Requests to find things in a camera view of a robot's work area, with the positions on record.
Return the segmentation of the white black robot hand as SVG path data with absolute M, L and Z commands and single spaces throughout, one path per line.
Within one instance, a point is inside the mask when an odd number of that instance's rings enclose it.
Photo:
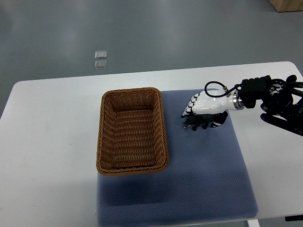
M 237 92 L 231 95 L 220 95 L 219 93 L 219 91 L 216 91 L 214 97 L 208 96 L 205 91 L 193 95 L 181 117 L 186 118 L 190 114 L 215 114 L 215 121 L 224 124 L 228 117 L 228 110 L 244 109 L 244 104 L 238 97 Z

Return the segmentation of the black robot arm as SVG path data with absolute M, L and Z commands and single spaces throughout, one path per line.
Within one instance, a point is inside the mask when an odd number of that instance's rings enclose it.
M 264 112 L 260 117 L 264 122 L 302 136 L 303 100 L 294 103 L 293 96 L 303 97 L 303 83 L 297 81 L 296 75 L 286 80 L 272 79 L 269 75 L 244 79 L 238 91 L 241 106 L 252 109 L 261 100 Z

